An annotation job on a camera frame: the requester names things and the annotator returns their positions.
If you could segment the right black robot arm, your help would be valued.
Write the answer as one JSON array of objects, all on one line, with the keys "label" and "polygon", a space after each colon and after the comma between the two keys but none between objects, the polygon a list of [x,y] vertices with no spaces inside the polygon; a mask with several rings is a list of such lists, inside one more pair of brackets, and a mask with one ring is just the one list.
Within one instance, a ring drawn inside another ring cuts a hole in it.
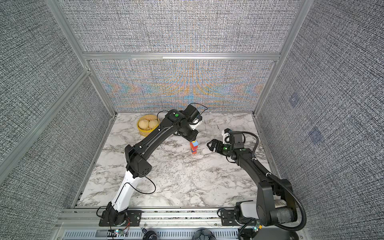
[{"label": "right black robot arm", "polygon": [[294,195],[291,183],[272,174],[257,160],[259,141],[254,133],[225,129],[223,140],[213,139],[207,147],[211,152],[232,159],[230,163],[245,170],[257,184],[256,218],[263,226],[299,231],[307,222],[304,207]]}]

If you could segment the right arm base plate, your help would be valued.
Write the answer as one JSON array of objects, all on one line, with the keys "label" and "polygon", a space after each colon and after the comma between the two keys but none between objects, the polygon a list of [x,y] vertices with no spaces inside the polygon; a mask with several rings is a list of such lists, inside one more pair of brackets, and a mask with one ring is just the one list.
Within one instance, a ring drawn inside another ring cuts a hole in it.
[{"label": "right arm base plate", "polygon": [[222,226],[224,227],[233,227],[233,226],[241,226],[236,220],[236,215],[234,210],[227,209],[219,209],[218,216],[221,219]]}]

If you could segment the red rectangular block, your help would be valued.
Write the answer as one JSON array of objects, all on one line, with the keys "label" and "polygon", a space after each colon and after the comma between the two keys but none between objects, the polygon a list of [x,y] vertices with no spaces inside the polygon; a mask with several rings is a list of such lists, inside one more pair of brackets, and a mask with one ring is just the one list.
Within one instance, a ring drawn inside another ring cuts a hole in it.
[{"label": "red rectangular block", "polygon": [[196,151],[198,146],[190,145],[192,151]]}]

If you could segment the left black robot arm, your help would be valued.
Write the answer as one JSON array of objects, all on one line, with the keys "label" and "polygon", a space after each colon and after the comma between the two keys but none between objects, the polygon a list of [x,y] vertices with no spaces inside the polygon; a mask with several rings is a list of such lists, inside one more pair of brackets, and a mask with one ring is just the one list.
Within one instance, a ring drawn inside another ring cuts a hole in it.
[{"label": "left black robot arm", "polygon": [[196,127],[201,121],[201,113],[191,104],[185,110],[169,110],[160,124],[148,136],[134,146],[127,145],[125,147],[124,156],[127,162],[127,171],[116,196],[99,215],[100,227],[127,224],[127,211],[134,192],[143,195],[155,193],[155,190],[149,193],[137,190],[142,178],[149,179],[147,175],[152,170],[152,165],[148,162],[148,158],[168,137],[175,133],[188,142],[195,141],[199,133]]}]

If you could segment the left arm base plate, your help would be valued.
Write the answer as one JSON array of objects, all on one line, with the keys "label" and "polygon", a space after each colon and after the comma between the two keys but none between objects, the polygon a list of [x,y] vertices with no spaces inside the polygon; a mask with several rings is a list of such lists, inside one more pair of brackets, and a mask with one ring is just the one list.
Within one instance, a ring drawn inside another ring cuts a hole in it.
[{"label": "left arm base plate", "polygon": [[99,227],[138,227],[142,213],[140,210],[129,210],[118,214],[115,214],[114,211],[108,213],[104,211],[99,221]]}]

